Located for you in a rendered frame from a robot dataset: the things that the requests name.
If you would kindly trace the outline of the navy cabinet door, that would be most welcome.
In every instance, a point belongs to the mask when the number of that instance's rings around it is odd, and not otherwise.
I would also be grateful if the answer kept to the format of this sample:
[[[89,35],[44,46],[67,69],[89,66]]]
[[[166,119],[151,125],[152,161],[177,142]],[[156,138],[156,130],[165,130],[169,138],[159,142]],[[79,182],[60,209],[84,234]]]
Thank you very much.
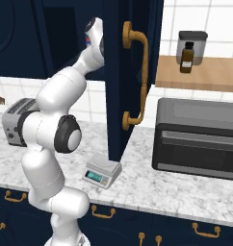
[[[147,83],[155,83],[160,50],[164,0],[103,0],[104,73],[106,87],[108,156],[121,160],[132,134],[122,128],[123,115],[141,116],[142,61],[148,60]],[[123,46],[123,25],[132,24],[147,44],[133,40]]]

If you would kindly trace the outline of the white digital scale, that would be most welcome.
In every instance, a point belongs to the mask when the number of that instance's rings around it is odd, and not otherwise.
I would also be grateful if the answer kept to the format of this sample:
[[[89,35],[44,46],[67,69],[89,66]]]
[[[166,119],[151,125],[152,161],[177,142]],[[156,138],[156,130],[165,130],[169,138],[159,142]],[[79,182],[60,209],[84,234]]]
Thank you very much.
[[[108,160],[96,154],[86,164],[83,179],[101,188],[108,189],[122,171],[120,162]]]

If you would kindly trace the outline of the black toaster oven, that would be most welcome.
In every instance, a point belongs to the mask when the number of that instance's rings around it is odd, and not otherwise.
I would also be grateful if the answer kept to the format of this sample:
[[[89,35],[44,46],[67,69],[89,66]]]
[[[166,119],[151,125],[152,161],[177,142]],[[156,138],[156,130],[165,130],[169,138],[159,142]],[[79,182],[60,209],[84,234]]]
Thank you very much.
[[[152,167],[233,180],[233,103],[159,99]]]

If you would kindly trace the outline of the brown bottle with white label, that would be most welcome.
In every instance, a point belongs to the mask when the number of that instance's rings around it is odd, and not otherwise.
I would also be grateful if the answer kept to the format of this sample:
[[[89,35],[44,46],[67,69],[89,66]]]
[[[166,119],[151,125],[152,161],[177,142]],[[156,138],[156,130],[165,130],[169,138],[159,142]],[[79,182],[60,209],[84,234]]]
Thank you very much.
[[[187,41],[185,47],[182,50],[181,62],[180,62],[180,72],[190,73],[192,71],[194,62],[194,43],[192,41]]]

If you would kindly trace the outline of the silver toaster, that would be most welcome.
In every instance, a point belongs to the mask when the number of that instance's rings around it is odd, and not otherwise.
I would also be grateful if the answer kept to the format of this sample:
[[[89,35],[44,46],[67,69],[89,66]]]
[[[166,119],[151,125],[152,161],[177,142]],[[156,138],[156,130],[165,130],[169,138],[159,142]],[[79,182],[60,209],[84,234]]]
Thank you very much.
[[[39,107],[34,98],[22,98],[4,112],[2,126],[10,145],[26,147],[26,143],[20,133],[23,125],[22,114],[38,110]]]

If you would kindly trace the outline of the navy base cabinets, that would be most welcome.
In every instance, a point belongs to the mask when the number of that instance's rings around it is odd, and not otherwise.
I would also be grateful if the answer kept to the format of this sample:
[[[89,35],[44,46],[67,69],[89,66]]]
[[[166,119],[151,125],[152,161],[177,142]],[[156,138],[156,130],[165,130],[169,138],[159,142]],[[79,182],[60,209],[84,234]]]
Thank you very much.
[[[28,199],[21,203],[5,200],[7,189],[0,187],[0,246],[44,246],[52,235],[51,214],[34,208]],[[11,190],[19,199],[23,192]],[[97,212],[109,214],[108,206],[97,206]],[[144,233],[142,246],[157,246],[155,236],[160,235],[160,246],[233,246],[233,228],[222,226],[219,238],[197,235],[192,221],[142,211],[121,209],[111,219],[94,217],[91,211],[78,220],[81,231],[91,246],[140,246],[139,233]],[[198,231],[214,234],[213,224],[198,223]]]

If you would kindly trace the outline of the wooden wall shelf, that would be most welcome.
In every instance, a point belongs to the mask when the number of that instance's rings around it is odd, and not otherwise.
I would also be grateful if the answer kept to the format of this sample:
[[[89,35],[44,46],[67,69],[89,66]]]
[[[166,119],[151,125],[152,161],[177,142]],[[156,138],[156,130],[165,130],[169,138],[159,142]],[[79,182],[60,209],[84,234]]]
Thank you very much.
[[[233,92],[233,59],[204,58],[191,73],[181,73],[174,56],[161,56],[155,86]]]

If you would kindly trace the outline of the navy wall cabinet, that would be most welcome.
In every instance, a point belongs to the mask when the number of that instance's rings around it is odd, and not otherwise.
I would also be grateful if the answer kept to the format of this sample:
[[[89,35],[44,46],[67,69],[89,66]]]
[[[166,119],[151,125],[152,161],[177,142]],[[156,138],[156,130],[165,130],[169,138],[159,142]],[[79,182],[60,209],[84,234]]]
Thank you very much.
[[[86,48],[102,0],[0,0],[0,76],[46,79]]]

